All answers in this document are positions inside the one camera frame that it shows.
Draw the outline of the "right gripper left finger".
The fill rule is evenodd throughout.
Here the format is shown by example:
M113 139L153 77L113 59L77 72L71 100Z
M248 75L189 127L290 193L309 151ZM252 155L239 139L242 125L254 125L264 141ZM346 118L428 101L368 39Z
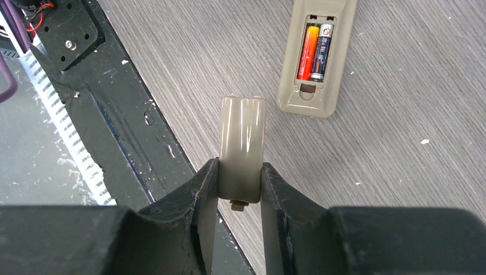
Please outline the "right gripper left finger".
M210 274L217 159L155 203L1 207L2 274Z

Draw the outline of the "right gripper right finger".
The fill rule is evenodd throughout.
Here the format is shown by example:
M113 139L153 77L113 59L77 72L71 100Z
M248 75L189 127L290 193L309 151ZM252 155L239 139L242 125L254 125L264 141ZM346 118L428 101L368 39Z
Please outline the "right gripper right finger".
M433 207L321 207L265 163L268 274L484 274L485 224Z

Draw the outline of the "grey battery cover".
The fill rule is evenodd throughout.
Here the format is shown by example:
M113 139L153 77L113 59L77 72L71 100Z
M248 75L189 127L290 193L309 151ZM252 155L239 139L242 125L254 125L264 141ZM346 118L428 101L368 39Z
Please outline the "grey battery cover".
M221 109L218 197L241 211L261 198L267 103L263 98L225 97Z

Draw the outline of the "grey rounded remote control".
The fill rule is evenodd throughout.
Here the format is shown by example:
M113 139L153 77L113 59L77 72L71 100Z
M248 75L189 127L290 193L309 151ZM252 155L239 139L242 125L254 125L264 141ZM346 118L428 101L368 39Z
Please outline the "grey rounded remote control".
M295 1L277 105L327 118L337 106L357 1Z

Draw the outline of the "black orange battery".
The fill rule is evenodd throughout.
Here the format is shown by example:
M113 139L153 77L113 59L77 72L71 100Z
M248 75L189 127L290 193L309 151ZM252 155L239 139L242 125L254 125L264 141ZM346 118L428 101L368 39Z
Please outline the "black orange battery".
M316 44L319 37L320 28L315 24L310 24L304 35L301 50L299 68L297 70L298 80L309 80L313 66L313 59L316 51Z

